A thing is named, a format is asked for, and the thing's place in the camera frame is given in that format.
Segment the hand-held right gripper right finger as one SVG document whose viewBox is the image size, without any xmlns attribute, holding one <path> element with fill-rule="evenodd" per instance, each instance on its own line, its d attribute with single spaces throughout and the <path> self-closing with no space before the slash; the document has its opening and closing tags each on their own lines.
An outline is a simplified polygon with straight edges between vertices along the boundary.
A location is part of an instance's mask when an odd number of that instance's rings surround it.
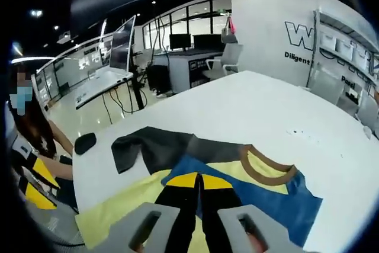
<svg viewBox="0 0 379 253">
<path fill-rule="evenodd" d="M 301 252 L 288 230 L 257 207 L 242 205 L 231 183 L 199 175 L 202 227 L 210 252 L 255 252 L 246 232 L 267 246 L 265 252 Z"/>
</svg>

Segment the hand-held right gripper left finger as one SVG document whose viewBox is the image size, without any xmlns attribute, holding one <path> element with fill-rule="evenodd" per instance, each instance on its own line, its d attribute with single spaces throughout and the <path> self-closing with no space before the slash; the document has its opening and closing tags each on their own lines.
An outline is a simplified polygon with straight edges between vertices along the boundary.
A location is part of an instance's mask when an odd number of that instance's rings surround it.
<svg viewBox="0 0 379 253">
<path fill-rule="evenodd" d="M 154 203 L 139 205 L 110 227 L 102 252 L 187 252 L 199 179 L 196 172 L 170 179 Z"/>
</svg>

